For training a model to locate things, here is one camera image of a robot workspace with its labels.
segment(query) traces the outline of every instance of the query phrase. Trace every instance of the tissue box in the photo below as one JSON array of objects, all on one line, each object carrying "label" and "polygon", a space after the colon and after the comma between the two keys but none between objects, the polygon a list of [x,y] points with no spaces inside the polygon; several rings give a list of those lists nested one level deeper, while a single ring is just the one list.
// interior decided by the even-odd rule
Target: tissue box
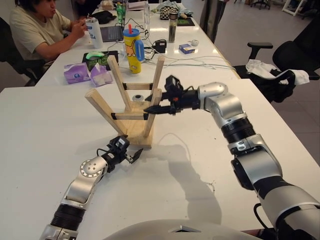
[{"label": "tissue box", "polygon": [[111,74],[106,69],[106,66],[99,65],[99,63],[92,68],[90,78],[96,88],[110,84],[113,81]]},{"label": "tissue box", "polygon": [[102,7],[102,10],[113,10],[114,9],[114,4],[113,4],[113,1],[111,1],[111,0],[101,1],[100,4]]},{"label": "tissue box", "polygon": [[184,54],[192,54],[195,52],[195,48],[189,44],[182,44],[179,45],[179,49],[181,52],[183,52]]},{"label": "tissue box", "polygon": [[75,84],[90,80],[90,74],[85,62],[64,66],[64,77],[68,84]]}]

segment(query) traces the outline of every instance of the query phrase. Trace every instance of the cartoon print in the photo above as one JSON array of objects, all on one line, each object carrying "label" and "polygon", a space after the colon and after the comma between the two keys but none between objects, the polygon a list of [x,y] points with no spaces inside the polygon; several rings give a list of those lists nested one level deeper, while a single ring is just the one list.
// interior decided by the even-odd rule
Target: cartoon print
[{"label": "cartoon print", "polygon": [[136,56],[136,53],[134,51],[135,42],[136,42],[136,40],[133,40],[131,46],[129,46],[127,44],[125,45],[125,51],[126,51],[126,55],[128,57],[135,57]]}]

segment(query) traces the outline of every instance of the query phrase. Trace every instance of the white cloth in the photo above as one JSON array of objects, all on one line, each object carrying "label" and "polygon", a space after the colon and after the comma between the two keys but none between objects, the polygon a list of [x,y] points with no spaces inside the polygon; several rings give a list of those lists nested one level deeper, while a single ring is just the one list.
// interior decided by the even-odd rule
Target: white cloth
[{"label": "white cloth", "polygon": [[[249,73],[253,73],[253,74],[255,74],[259,77],[262,77],[264,79],[269,79],[269,80],[276,79],[276,77],[270,73],[271,70],[277,69],[272,64],[267,64],[267,63],[264,63],[264,62],[262,62],[260,60],[256,60],[256,59],[249,59],[248,63],[245,65],[245,68]],[[302,85],[302,84],[307,84],[310,82],[309,75],[305,71],[292,70],[292,69],[289,69],[289,70],[292,71],[295,75],[295,81],[294,81],[295,85]],[[282,72],[277,77],[281,76],[282,74],[286,73],[289,70]],[[284,84],[284,85],[289,84],[288,80],[282,80],[282,81],[280,81],[280,83]]]}]

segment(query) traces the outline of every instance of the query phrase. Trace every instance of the checkered bag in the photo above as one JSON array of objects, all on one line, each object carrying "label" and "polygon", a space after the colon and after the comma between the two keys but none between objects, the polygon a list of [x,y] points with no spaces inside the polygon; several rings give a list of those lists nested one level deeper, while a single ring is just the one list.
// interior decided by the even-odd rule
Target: checkered bag
[{"label": "checkered bag", "polygon": [[161,20],[168,20],[170,13],[177,13],[179,9],[173,6],[164,6],[160,9],[160,19]]}]

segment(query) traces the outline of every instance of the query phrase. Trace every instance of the keyboard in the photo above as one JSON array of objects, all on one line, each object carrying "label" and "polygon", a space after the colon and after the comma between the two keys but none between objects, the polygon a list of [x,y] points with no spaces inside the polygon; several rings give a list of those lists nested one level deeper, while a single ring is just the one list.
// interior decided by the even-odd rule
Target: keyboard
[{"label": "keyboard", "polygon": [[101,28],[102,40],[104,42],[113,42],[123,40],[123,31],[120,26],[107,26]]}]

